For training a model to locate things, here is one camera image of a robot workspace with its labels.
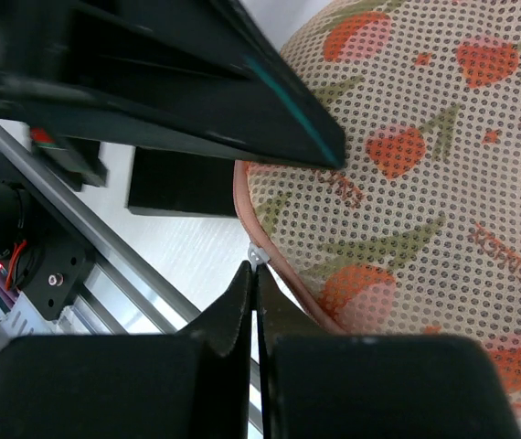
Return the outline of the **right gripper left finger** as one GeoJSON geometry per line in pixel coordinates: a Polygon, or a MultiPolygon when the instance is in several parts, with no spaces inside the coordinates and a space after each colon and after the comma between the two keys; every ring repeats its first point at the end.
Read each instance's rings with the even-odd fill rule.
{"type": "Polygon", "coordinates": [[[243,438],[252,270],[173,335],[26,336],[0,351],[0,438],[243,438]]]}

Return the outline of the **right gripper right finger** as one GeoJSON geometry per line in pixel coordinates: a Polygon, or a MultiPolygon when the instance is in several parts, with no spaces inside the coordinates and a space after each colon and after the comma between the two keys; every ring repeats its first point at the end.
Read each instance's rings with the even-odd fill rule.
{"type": "Polygon", "coordinates": [[[459,336],[335,336],[256,273],[268,438],[518,438],[492,361],[459,336]]]}

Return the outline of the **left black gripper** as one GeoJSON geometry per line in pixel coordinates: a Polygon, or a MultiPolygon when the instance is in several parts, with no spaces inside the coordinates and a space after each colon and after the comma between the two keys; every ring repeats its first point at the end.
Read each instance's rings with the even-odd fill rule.
{"type": "Polygon", "coordinates": [[[106,186],[101,142],[150,148],[126,203],[143,216],[235,218],[231,160],[345,162],[343,129],[238,1],[0,1],[0,119],[31,126],[72,190],[106,186]]]}

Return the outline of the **floral mesh laundry bag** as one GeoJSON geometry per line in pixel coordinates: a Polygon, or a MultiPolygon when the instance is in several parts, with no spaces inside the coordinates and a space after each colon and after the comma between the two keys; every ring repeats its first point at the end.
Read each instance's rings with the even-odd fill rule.
{"type": "Polygon", "coordinates": [[[329,330],[478,341],[521,417],[521,1],[333,1],[282,57],[346,163],[237,163],[252,241],[329,330]]]}

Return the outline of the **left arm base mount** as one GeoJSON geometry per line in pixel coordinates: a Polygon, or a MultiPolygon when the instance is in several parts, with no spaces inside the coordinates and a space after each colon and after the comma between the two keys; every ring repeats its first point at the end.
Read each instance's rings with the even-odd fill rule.
{"type": "Polygon", "coordinates": [[[72,305],[95,250],[0,153],[0,263],[7,290],[23,292],[46,320],[72,305]]]}

